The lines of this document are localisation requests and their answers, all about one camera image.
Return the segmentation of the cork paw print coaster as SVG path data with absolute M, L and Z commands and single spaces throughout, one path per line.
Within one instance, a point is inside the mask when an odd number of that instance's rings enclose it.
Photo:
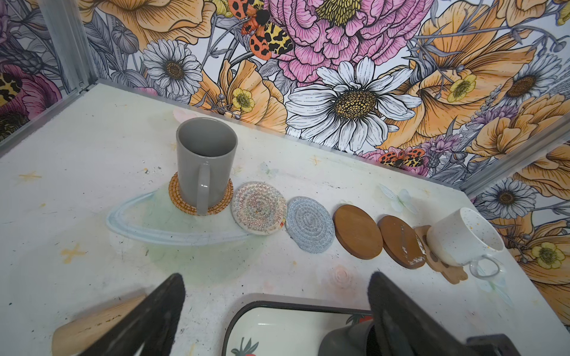
M 419 226 L 414 229 L 417 237 L 419 238 L 421 248 L 426 256 L 427 264 L 430 268 L 438 272 L 445 278 L 449 283 L 457 285 L 468 279 L 468 275 L 463 267 L 450 266 L 442 262 L 435 253 L 432 252 L 427 243 L 427 231 L 429 230 L 429 225 Z

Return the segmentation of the multicolour zigzag woven coaster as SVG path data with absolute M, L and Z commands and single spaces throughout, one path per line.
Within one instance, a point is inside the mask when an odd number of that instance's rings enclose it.
M 235 222 L 255 235 L 281 230 L 286 222 L 286 208 L 283 194 L 265 182 L 246 182 L 235 191 L 231 202 Z

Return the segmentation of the woven rattan coaster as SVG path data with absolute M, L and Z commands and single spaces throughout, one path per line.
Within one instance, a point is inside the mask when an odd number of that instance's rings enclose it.
M 175 173 L 169 182 L 169 197 L 176 208 L 182 212 L 190 215 L 197 216 L 197 208 L 188 204 L 181 196 L 180 184 L 178 179 L 178 173 Z M 215 206 L 208 208 L 207 215 L 215 215 L 221 213 L 226 209 L 233 198 L 234 186 L 232 180 L 230 179 L 227 185 L 227 189 L 224 193 L 223 199 Z

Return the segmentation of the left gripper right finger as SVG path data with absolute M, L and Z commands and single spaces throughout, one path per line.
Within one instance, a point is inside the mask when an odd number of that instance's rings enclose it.
M 374 332 L 381 355 L 475 355 L 376 271 L 368 286 Z

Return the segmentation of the plain brown wooden coaster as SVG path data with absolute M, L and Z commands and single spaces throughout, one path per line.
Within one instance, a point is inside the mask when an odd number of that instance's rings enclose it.
M 364 210 L 349 204 L 333 215 L 335 235 L 345 250 L 361 260 L 372 260 L 383 249 L 383 238 L 375 220 Z

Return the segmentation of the scratched brown wooden coaster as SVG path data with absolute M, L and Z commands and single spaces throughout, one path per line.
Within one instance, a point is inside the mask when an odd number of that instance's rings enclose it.
M 384 248 L 392 259 L 404 268 L 418 269 L 426 263 L 415 231 L 403 220 L 385 215 L 378 222 Z

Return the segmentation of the grey woven coaster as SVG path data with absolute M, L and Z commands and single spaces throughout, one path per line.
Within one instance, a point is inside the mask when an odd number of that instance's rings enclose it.
M 330 213 L 309 197 L 294 197 L 288 202 L 286 231 L 301 250 L 311 254 L 326 252 L 335 239 Z

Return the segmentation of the white mug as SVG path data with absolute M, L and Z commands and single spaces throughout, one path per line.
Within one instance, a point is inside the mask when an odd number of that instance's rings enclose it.
M 505 272 L 496 255 L 505 249 L 497 230 L 473 209 L 461 208 L 432 225 L 426 234 L 427 245 L 443 263 L 468 266 L 481 280 L 491 280 Z M 487 260 L 495 265 L 491 274 L 481 274 L 479 263 Z

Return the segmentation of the grey mug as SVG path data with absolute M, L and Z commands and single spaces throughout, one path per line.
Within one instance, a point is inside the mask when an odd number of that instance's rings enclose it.
M 184 203 L 205 215 L 223 200 L 230 181 L 238 138 L 221 121 L 198 117 L 176 132 L 178 182 Z

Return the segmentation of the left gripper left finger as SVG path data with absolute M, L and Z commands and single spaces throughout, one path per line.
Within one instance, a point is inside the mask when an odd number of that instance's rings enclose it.
M 83 355 L 169 355 L 186 299 L 183 277 L 174 273 Z

